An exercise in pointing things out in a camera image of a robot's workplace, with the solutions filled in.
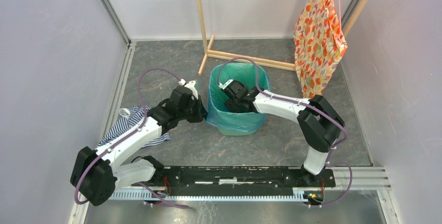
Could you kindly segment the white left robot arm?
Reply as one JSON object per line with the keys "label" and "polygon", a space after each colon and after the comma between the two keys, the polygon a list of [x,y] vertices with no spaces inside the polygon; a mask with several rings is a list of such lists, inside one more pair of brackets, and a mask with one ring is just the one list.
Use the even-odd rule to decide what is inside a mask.
{"label": "white left robot arm", "polygon": [[78,152],[70,178],[75,187],[75,202],[99,206],[120,188],[138,182],[160,185],[164,173],[149,160],[141,159],[126,165],[124,161],[178,126],[180,121],[198,123],[206,117],[197,82],[192,80],[177,86],[169,98],[151,108],[123,135],[95,149],[86,146]]}

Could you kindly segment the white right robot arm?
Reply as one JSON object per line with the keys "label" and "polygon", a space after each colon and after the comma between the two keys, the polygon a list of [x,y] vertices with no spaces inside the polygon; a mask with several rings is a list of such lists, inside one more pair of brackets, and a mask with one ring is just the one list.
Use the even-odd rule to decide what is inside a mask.
{"label": "white right robot arm", "polygon": [[232,113],[275,115],[297,123],[309,145],[301,180],[307,186],[315,186],[322,180],[321,172],[334,142],[346,133],[343,119],[325,97],[287,97],[257,86],[248,89],[233,79],[219,83],[218,87],[228,97],[225,106]]}

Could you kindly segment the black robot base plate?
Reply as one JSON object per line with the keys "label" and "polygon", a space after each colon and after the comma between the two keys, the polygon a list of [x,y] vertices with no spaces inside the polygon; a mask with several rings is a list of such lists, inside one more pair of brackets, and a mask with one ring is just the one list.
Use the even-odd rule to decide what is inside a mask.
{"label": "black robot base plate", "polygon": [[155,173],[145,182],[164,188],[170,196],[289,196],[293,188],[309,191],[336,186],[331,169],[312,175],[289,166],[165,166],[144,156]]}

